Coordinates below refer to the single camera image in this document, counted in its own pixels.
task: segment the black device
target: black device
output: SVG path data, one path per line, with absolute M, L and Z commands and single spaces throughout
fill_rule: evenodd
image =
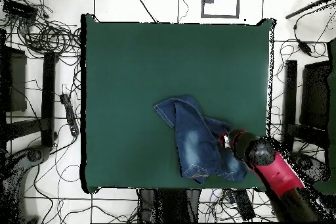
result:
M 37 15 L 36 8 L 12 0 L 4 0 L 3 12 L 23 18 L 30 23 L 35 21 Z
M 6 111 L 11 105 L 11 93 L 23 95 L 12 84 L 11 58 L 5 47 L 6 31 L 0 29 L 0 220 L 1 223 L 26 223 L 22 210 L 24 174 L 48 159 L 57 133 L 54 132 L 54 81 L 57 56 L 44 54 L 42 118 L 7 123 Z M 10 155 L 7 142 L 35 132 L 41 132 L 41 146 L 20 150 Z
M 317 129 L 327 129 L 329 121 L 327 77 L 328 61 L 307 64 L 303 70 L 303 90 L 300 123 Z
M 232 191 L 234 199 L 237 203 L 237 209 L 244 221 L 253 219 L 255 217 L 255 211 L 253 210 L 252 203 L 249 199 L 249 195 L 246 190 L 234 190 Z
M 66 109 L 66 120 L 70 127 L 70 132 L 73 137 L 77 137 L 79 135 L 79 128 L 76 122 L 74 109 L 70 102 L 69 96 L 67 94 L 60 95 L 60 102 L 64 105 Z

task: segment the power strip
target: power strip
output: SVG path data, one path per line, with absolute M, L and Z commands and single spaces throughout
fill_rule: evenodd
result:
M 20 17 L 28 22 L 34 22 L 37 15 L 37 9 L 29 5 L 18 3 L 12 0 L 3 0 L 3 12 L 14 17 Z
M 79 128 L 76 122 L 74 109 L 72 108 L 69 96 L 67 94 L 60 95 L 60 102 L 66 108 L 66 120 L 68 125 L 70 126 L 70 132 L 73 137 L 77 137 L 79 135 Z

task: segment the cable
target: cable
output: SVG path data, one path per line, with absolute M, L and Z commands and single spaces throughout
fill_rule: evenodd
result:
M 57 204 L 57 207 L 60 205 L 60 180 L 63 179 L 62 176 L 63 176 L 64 172 L 65 172 L 68 168 L 70 168 L 70 167 L 72 167 L 72 166 L 77 166 L 77 167 L 79 167 L 79 166 L 76 165 L 76 164 L 71 164 L 71 165 L 65 167 L 64 170 L 62 171 L 62 173 L 59 175 L 59 176 L 60 176 L 60 179 L 58 180 L 58 184 L 57 184 L 57 197 L 58 197 L 58 204 Z M 56 214 L 56 215 L 59 216 L 59 218 L 60 218 L 60 222 L 62 221 L 62 208 L 63 208 L 63 205 L 62 205 L 62 207 L 60 207 L 60 209 L 57 208 L 57 214 Z
M 148 9 L 146 8 L 146 6 L 144 5 L 144 2 L 142 2 L 141 0 L 139 0 L 142 4 L 142 6 L 144 6 L 144 9 L 146 9 L 147 13 L 150 15 L 150 17 L 152 18 L 152 20 L 155 22 L 155 23 L 158 23 L 158 21 L 156 19 L 154 19 L 154 17 L 150 14 L 150 12 L 148 11 Z
M 319 38 L 318 38 L 317 41 L 315 42 L 314 47 L 313 47 L 313 48 L 314 48 L 314 52 L 312 52 L 312 50 L 311 50 L 311 48 L 309 47 L 309 45 L 308 45 L 307 42 L 301 41 L 301 40 L 297 37 L 297 23 L 299 22 L 299 20 L 300 20 L 301 18 L 305 17 L 306 15 L 308 15 L 308 14 L 312 14 L 313 12 L 316 12 L 316 11 L 322 11 L 322 10 L 326 9 L 327 7 L 330 7 L 330 6 L 335 5 L 335 4 L 336 4 L 336 2 L 334 2 L 334 3 L 330 3 L 330 4 L 324 5 L 324 6 L 322 6 L 322 7 L 319 7 L 319 8 L 317 8 L 317 9 L 313 10 L 313 11 L 310 11 L 310 12 L 308 12 L 308 13 L 305 13 L 304 15 L 300 16 L 300 17 L 297 19 L 297 21 L 296 21 L 296 23 L 295 23 L 295 25 L 294 25 L 294 27 L 293 27 L 293 28 L 294 28 L 294 36 L 295 36 L 295 39 L 297 40 L 297 43 L 299 44 L 300 49 L 303 50 L 307 55 L 311 56 L 312 58 L 318 58 L 318 57 L 320 57 L 320 56 L 325 56 L 324 53 L 326 52 L 326 46 L 324 45 L 324 52 L 323 52 L 322 54 L 320 54 L 320 53 L 317 53 L 317 51 L 316 51 L 316 44 L 317 44 L 317 42 L 320 40 L 320 38 L 322 37 L 322 35 L 324 34 L 324 32 L 327 30 L 327 26 L 328 26 L 328 24 L 330 23 L 330 21 L 331 21 L 331 19 L 333 18 L 333 16 L 336 14 L 336 11 L 331 15 L 330 19 L 328 20 L 327 24 L 325 25 L 325 28 L 324 28 L 323 32 L 321 33 L 321 35 L 319 36 Z M 312 56 L 312 53 L 316 53 L 316 54 L 318 54 L 319 56 Z
M 39 138 L 41 138 L 41 136 L 38 136 L 38 138 L 35 138 L 33 141 L 31 141 L 31 142 L 28 144 L 27 148 L 29 148 L 30 144 L 32 144 L 34 141 L 38 140 Z
M 77 141 L 77 137 L 76 138 L 73 138 L 72 142 L 66 146 L 63 146 L 62 148 L 59 148 L 57 150 L 55 150 L 54 152 L 51 152 L 50 155 L 52 154 L 56 154 L 57 152 L 59 152 L 60 150 L 63 150 L 64 148 L 68 147 L 68 146 L 71 146 L 72 144 L 74 144 L 75 142 Z
M 186 7 L 187 7 L 188 9 L 187 9 L 187 11 L 186 11 L 186 14 L 185 14 L 184 16 L 182 16 L 182 17 L 178 20 L 179 23 L 180 23 L 180 21 L 182 20 L 182 18 L 186 17 L 186 15 L 188 14 L 188 11 L 189 11 L 189 5 L 186 3 L 185 0 L 182 0 L 182 1 L 183 1 L 184 4 L 186 4 Z
M 96 208 L 96 209 L 100 210 L 101 212 L 105 213 L 106 215 L 109 215 L 109 216 L 113 217 L 114 220 L 118 220 L 120 223 L 122 223 L 122 222 L 124 222 L 124 223 L 128 223 L 128 221 L 122 221 L 122 220 L 119 219 L 120 217 L 126 217 L 125 215 L 115 216 L 115 215 L 112 215 L 112 214 L 110 214 L 110 213 L 108 213 L 108 212 L 105 212 L 102 208 L 100 208 L 100 207 L 98 207 L 98 206 L 92 206 L 92 207 L 86 208 L 86 209 L 84 209 L 84 210 L 80 210 L 80 211 L 72 211 L 72 212 L 67 213 L 66 216 L 64 217 L 64 219 L 62 219 L 62 221 L 61 221 L 60 224 L 63 224 L 64 221 L 66 220 L 66 218 L 67 218 L 70 214 L 72 214 L 72 213 L 82 213 L 82 212 L 86 212 L 86 211 L 88 211 L 88 210 L 91 210 L 92 208 Z
M 47 198 L 47 199 L 49 199 L 49 200 L 51 201 L 51 207 L 50 207 L 50 209 L 48 210 L 48 212 L 45 214 L 45 216 L 44 216 L 44 218 L 43 218 L 43 220 L 42 220 L 42 224 L 44 224 L 45 218 L 49 215 L 51 209 L 52 209 L 53 206 L 54 206 L 54 202 L 53 202 L 53 200 L 50 199 L 47 195 L 45 195 L 45 194 L 43 194 L 41 191 L 39 191 L 39 189 L 36 187 L 36 179 L 37 179 L 37 176 L 38 176 L 38 175 L 39 175 L 39 165 L 37 166 L 37 174 L 36 174 L 36 176 L 35 176 L 33 185 L 34 185 L 34 187 L 35 187 L 35 190 L 36 190 L 40 195 L 44 196 L 45 198 Z

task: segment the black frame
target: black frame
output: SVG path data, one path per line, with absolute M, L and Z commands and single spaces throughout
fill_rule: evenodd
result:
M 240 0 L 237 0 L 236 15 L 217 15 L 217 14 L 204 14 L 205 0 L 201 0 L 201 18 L 239 18 Z
M 10 77 L 9 60 L 5 58 L 6 31 L 0 30 L 0 76 Z M 42 146 L 53 147 L 54 144 L 54 95 L 55 95 L 55 65 L 58 57 L 54 52 L 44 54 L 42 118 L 15 123 L 7 123 L 6 111 L 1 108 L 2 102 L 7 102 L 9 81 L 0 81 L 0 152 L 7 151 L 7 141 L 41 131 Z

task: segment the black cable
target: black cable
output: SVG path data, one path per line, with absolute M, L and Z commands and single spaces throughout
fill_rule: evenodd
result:
M 187 11 L 186 11 L 186 14 L 185 14 L 184 16 L 182 16 L 182 17 L 178 20 L 178 22 L 180 22 L 180 21 L 182 20 L 182 18 L 186 17 L 186 15 L 188 14 L 188 11 L 189 11 L 189 5 L 186 3 L 185 0 L 182 0 L 182 1 L 183 1 L 184 4 L 186 4 L 186 7 L 187 7 L 188 9 L 187 9 Z
M 59 203 L 58 203 L 58 205 L 57 205 L 57 213 L 56 213 L 56 215 L 54 215 L 54 217 L 51 218 L 51 219 L 50 219 L 48 222 L 46 222 L 45 224 L 50 223 L 56 216 L 60 216 L 60 210 L 63 208 L 63 205 L 64 205 L 64 201 L 63 201 L 63 200 L 60 200 Z
M 68 147 L 68 146 L 71 146 L 71 145 L 74 144 L 76 141 L 77 141 L 77 137 L 74 137 L 73 140 L 72 140 L 72 142 L 71 142 L 70 144 L 68 144 L 68 145 L 66 145 L 66 146 L 63 146 L 62 148 L 59 148 L 59 149 L 57 149 L 57 150 L 51 152 L 50 155 L 52 155 L 52 154 L 56 154 L 56 153 L 59 152 L 60 150 L 63 150 L 64 148 L 66 148 L 66 147 Z
M 27 148 L 29 148 L 30 144 L 32 144 L 34 141 L 38 140 L 39 138 L 41 138 L 41 136 L 38 136 L 38 138 L 35 138 L 34 140 L 32 140 L 32 141 L 28 144 Z
M 139 0 L 142 4 L 142 6 L 144 6 L 144 9 L 146 9 L 147 13 L 150 15 L 150 17 L 153 19 L 153 21 L 155 23 L 158 23 L 158 21 L 156 19 L 154 19 L 154 17 L 150 14 L 150 12 L 148 11 L 148 9 L 146 8 L 146 6 L 144 5 L 144 2 L 142 2 L 141 0 Z
M 301 152 L 302 150 L 304 150 L 306 147 L 308 147 L 310 144 L 309 143 L 305 143 L 302 145 L 302 147 L 299 149 L 299 152 Z
M 60 224 L 63 224 L 64 221 L 66 220 L 66 218 L 67 218 L 70 214 L 72 214 L 72 213 L 82 213 L 82 212 L 86 212 L 86 211 L 88 211 L 88 210 L 91 210 L 91 209 L 93 209 L 93 208 L 97 208 L 98 210 L 100 210 L 101 212 L 105 213 L 106 215 L 109 215 L 110 217 L 113 217 L 114 220 L 118 220 L 120 223 L 128 223 L 128 221 L 122 221 L 122 220 L 119 219 L 120 217 L 126 217 L 126 219 L 128 220 L 128 218 L 127 218 L 126 215 L 115 216 L 115 215 L 112 215 L 112 214 L 110 214 L 110 213 L 108 213 L 108 212 L 105 212 L 102 208 L 100 208 L 100 207 L 98 207 L 98 206 L 91 206 L 91 207 L 88 207 L 88 208 L 86 208 L 86 209 L 84 209 L 84 210 L 72 211 L 72 212 L 67 213 L 66 216 L 64 217 L 64 219 L 62 219 L 62 221 L 61 221 Z
M 255 203 L 254 203 L 254 199 L 255 199 L 255 193 L 254 193 L 254 191 L 251 192 L 251 191 L 248 190 L 248 192 L 249 192 L 250 195 L 251 195 L 251 201 L 252 201 L 252 204 L 253 204 L 253 206 L 254 206 L 254 207 L 253 207 L 254 210 L 256 210 L 257 208 L 259 208 L 259 207 L 261 207 L 261 206 L 269 206 L 269 204 L 267 204 L 267 203 L 269 202 L 269 200 L 264 201 L 263 198 L 261 197 L 261 193 L 262 193 L 262 192 L 255 190 L 255 192 L 257 192 L 257 193 L 259 194 L 259 198 L 261 199 L 261 201 L 263 202 L 263 204 L 255 204 Z M 217 222 L 218 220 L 219 220 L 219 221 L 232 220 L 233 222 L 237 222 L 237 221 L 236 221 L 237 219 L 242 219 L 242 216 L 238 216 L 238 217 L 237 217 L 237 215 L 239 214 L 237 207 L 228 207 L 228 206 L 226 205 L 226 203 L 225 203 L 224 200 L 225 200 L 225 195 L 224 195 L 224 193 L 223 193 L 222 195 L 219 196 L 218 200 L 216 200 L 215 202 L 212 202 L 212 204 L 202 203 L 202 204 L 205 204 L 205 205 L 207 206 L 207 212 L 204 213 L 203 211 L 201 211 L 201 210 L 199 209 L 199 213 L 205 215 L 205 222 L 207 222 L 207 215 L 210 215 L 210 214 L 212 214 L 212 216 L 214 217 L 215 222 Z M 220 206 L 220 207 L 222 208 L 222 210 L 221 210 L 220 212 L 217 212 L 217 211 L 216 211 L 216 209 L 217 209 L 218 206 Z M 236 210 L 237 213 L 236 213 L 235 215 L 230 215 L 230 214 L 226 211 L 226 209 Z M 225 213 L 228 217 L 223 219 L 223 218 L 220 218 L 220 217 L 218 216 L 218 215 L 223 214 L 223 213 Z M 261 216 L 261 215 L 258 215 L 257 213 L 256 213 L 256 216 L 259 217 L 259 218 L 262 218 L 262 219 L 264 219 L 264 220 L 266 220 L 267 218 L 273 218 L 273 219 L 276 219 L 276 217 L 263 217 L 263 216 Z
M 51 201 L 51 207 L 50 209 L 48 210 L 48 212 L 45 214 L 43 220 L 42 220 L 42 224 L 44 224 L 44 221 L 45 221 L 45 218 L 49 215 L 51 209 L 53 208 L 54 206 L 54 202 L 52 199 L 50 199 L 50 197 L 48 197 L 47 195 L 43 194 L 41 191 L 39 191 L 39 189 L 36 187 L 36 179 L 37 179 L 37 176 L 39 175 L 39 165 L 37 166 L 37 174 L 35 176 L 35 179 L 34 179 L 34 183 L 33 183 L 33 186 L 35 187 L 35 190 L 42 196 L 44 196 L 45 198 L 49 199 Z
M 57 206 L 60 205 L 60 180 L 61 180 L 61 179 L 62 179 L 62 180 L 65 180 L 62 176 L 63 176 L 64 172 L 65 172 L 68 168 L 70 168 L 70 167 L 72 167 L 72 166 L 77 166 L 77 167 L 79 167 L 77 164 L 71 164 L 71 165 L 65 167 L 64 170 L 62 171 L 62 173 L 59 175 L 59 176 L 60 176 L 60 179 L 58 180 L 58 184 L 57 184 L 57 197 L 58 197 L 58 204 L 57 204 Z M 61 207 L 60 209 L 57 208 L 57 214 L 56 214 L 56 215 L 59 216 L 59 218 L 60 218 L 60 222 L 62 221 L 62 208 L 63 208 L 63 205 L 62 205 L 62 207 Z
M 328 20 L 327 24 L 325 25 L 325 28 L 324 28 L 323 32 L 322 32 L 321 35 L 319 36 L 318 40 L 315 42 L 314 47 L 313 47 L 313 48 L 314 48 L 314 52 L 311 51 L 311 48 L 309 47 L 309 45 L 308 45 L 307 42 L 301 41 L 301 40 L 297 37 L 297 23 L 299 22 L 299 20 L 300 20 L 301 18 L 305 17 L 306 15 L 308 15 L 308 14 L 312 14 L 313 12 L 316 12 L 316 11 L 322 11 L 322 10 L 326 9 L 327 7 L 330 7 L 330 6 L 335 5 L 335 4 L 336 4 L 336 2 L 333 2 L 333 3 L 324 5 L 324 6 L 319 7 L 319 8 L 317 8 L 317 9 L 313 10 L 313 11 L 310 11 L 310 12 L 308 12 L 308 13 L 305 13 L 305 14 L 301 15 L 301 16 L 297 19 L 297 21 L 296 21 L 296 23 L 295 23 L 295 25 L 294 25 L 294 27 L 293 27 L 293 28 L 294 28 L 294 36 L 295 36 L 295 39 L 297 40 L 297 42 L 298 42 L 298 44 L 299 44 L 299 47 L 300 47 L 306 54 L 308 54 L 309 56 L 311 56 L 312 58 L 319 58 L 319 57 L 321 57 L 321 56 L 325 56 L 324 53 L 326 52 L 326 46 L 324 45 L 324 52 L 323 52 L 322 54 L 320 54 L 320 53 L 318 53 L 318 52 L 316 51 L 316 44 L 318 43 L 318 41 L 320 40 L 320 38 L 322 37 L 322 35 L 324 34 L 324 32 L 327 30 L 327 26 L 328 26 L 328 24 L 330 23 L 330 21 L 331 21 L 331 19 L 333 18 L 333 16 L 336 14 L 336 11 L 330 16 L 330 19 Z M 316 54 L 318 54 L 319 56 L 312 56 L 311 53 L 316 53 Z

